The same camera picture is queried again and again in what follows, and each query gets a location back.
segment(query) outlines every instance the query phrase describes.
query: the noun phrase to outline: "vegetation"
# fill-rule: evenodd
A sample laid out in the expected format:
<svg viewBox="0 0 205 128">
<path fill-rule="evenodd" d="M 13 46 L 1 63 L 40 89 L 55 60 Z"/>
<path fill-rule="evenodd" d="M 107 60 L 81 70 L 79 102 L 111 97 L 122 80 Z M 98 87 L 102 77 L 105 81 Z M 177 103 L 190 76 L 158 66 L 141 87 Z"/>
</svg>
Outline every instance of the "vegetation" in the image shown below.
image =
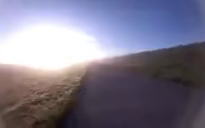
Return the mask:
<svg viewBox="0 0 205 128">
<path fill-rule="evenodd" d="M 93 64 L 105 70 L 124 70 L 185 86 L 205 87 L 205 42 Z M 72 106 L 85 70 L 86 64 L 58 72 L 0 65 L 0 128 L 53 128 L 61 114 Z"/>
<path fill-rule="evenodd" d="M 42 72 L 0 65 L 0 74 L 6 74 L 1 78 L 6 83 L 0 83 L 0 128 L 53 128 L 57 118 L 71 107 L 85 68 L 76 65 Z"/>
<path fill-rule="evenodd" d="M 112 69 L 141 73 L 196 88 L 205 87 L 205 42 L 130 54 L 106 61 L 107 67 Z"/>
</svg>

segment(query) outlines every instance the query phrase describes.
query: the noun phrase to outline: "hill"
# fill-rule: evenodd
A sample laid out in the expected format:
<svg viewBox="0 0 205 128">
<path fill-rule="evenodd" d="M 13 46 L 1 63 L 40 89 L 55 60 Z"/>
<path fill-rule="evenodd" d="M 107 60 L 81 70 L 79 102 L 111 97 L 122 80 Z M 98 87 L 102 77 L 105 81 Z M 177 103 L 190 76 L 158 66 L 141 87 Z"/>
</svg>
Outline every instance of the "hill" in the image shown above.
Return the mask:
<svg viewBox="0 0 205 128">
<path fill-rule="evenodd" d="M 205 42 L 109 58 L 101 64 L 109 70 L 128 70 L 185 86 L 205 87 Z"/>
</svg>

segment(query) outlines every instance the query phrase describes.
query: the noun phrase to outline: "sky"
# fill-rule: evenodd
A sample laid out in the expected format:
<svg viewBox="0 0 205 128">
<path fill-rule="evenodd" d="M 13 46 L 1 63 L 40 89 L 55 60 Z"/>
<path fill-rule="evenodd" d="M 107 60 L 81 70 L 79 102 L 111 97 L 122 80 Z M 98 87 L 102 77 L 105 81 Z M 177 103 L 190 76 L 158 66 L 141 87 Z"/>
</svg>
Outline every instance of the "sky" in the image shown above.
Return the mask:
<svg viewBox="0 0 205 128">
<path fill-rule="evenodd" d="M 0 38 L 56 21 L 95 37 L 111 54 L 205 41 L 205 0 L 0 0 Z"/>
</svg>

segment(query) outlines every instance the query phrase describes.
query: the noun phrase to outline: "sun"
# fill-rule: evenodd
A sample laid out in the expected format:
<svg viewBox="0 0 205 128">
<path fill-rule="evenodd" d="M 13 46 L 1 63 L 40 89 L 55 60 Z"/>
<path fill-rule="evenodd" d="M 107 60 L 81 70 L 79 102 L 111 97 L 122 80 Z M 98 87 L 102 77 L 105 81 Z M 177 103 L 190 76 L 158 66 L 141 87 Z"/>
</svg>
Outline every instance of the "sun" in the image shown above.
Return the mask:
<svg viewBox="0 0 205 128">
<path fill-rule="evenodd" d="M 28 27 L 0 43 L 0 63 L 39 69 L 60 69 L 105 56 L 95 38 L 58 25 Z"/>
</svg>

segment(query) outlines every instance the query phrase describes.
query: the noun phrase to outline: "grassy hillside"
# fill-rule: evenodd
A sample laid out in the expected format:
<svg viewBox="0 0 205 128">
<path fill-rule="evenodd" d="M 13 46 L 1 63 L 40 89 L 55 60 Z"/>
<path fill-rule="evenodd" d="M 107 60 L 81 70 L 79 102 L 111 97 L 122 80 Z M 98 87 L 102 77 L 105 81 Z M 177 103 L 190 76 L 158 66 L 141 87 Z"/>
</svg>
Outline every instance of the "grassy hillside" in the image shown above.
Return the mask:
<svg viewBox="0 0 205 128">
<path fill-rule="evenodd" d="M 0 65 L 0 128 L 52 128 L 84 72 L 85 66 L 44 72 Z"/>
<path fill-rule="evenodd" d="M 107 68 L 205 87 L 205 42 L 130 54 L 106 60 Z"/>
</svg>

